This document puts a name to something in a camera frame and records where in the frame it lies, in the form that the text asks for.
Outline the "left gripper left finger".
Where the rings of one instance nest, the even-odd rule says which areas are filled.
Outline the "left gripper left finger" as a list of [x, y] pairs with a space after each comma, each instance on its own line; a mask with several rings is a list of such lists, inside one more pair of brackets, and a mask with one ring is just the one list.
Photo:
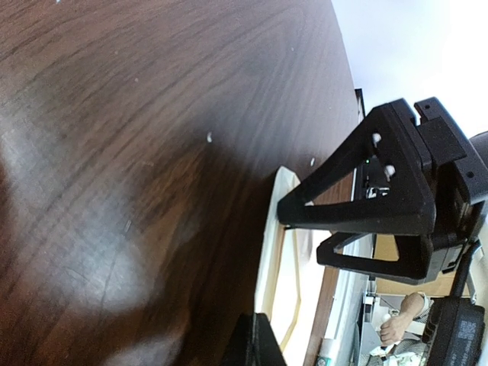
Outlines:
[[221, 366], [253, 365], [253, 316], [241, 314], [223, 353]]

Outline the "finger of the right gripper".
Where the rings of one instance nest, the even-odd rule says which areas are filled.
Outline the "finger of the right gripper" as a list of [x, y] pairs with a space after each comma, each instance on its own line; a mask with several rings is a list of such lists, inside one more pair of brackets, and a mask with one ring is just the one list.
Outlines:
[[[435, 198], [423, 172], [429, 157], [415, 121], [403, 99], [373, 108], [322, 165], [279, 200], [279, 222], [344, 233], [432, 233]], [[359, 199], [312, 203], [352, 172], [361, 175]]]
[[316, 249], [320, 265], [353, 271], [404, 284], [424, 284], [435, 280], [431, 266], [432, 249], [419, 236], [395, 236], [399, 258], [387, 261], [346, 255], [346, 246], [365, 237], [367, 233], [334, 233]]

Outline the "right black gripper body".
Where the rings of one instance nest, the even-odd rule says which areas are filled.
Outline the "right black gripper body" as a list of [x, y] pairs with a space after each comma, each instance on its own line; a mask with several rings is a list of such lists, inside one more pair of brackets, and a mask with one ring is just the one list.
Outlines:
[[419, 134], [432, 157], [436, 220], [432, 258], [439, 271], [456, 269], [462, 252], [476, 242], [487, 217], [487, 132], [471, 138], [437, 98], [414, 104]]

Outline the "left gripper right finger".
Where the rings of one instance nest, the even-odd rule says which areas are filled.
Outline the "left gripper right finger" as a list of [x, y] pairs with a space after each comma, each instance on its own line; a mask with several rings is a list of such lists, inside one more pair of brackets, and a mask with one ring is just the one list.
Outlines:
[[253, 364], [257, 366], [285, 366], [268, 317], [255, 313], [253, 318]]

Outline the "beige envelope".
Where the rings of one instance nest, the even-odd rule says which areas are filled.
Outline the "beige envelope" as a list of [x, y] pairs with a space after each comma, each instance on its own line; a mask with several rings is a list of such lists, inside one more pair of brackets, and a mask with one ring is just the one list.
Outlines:
[[290, 169], [276, 171], [254, 300], [254, 311], [268, 317], [287, 365], [304, 363], [323, 276], [315, 263], [313, 233], [278, 221], [279, 200], [299, 184]]

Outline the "green white glue stick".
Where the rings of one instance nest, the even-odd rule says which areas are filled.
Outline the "green white glue stick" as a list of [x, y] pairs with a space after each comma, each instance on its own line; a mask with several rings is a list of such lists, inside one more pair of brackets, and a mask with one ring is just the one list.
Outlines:
[[321, 341], [315, 366], [334, 366], [340, 344], [337, 339], [324, 338]]

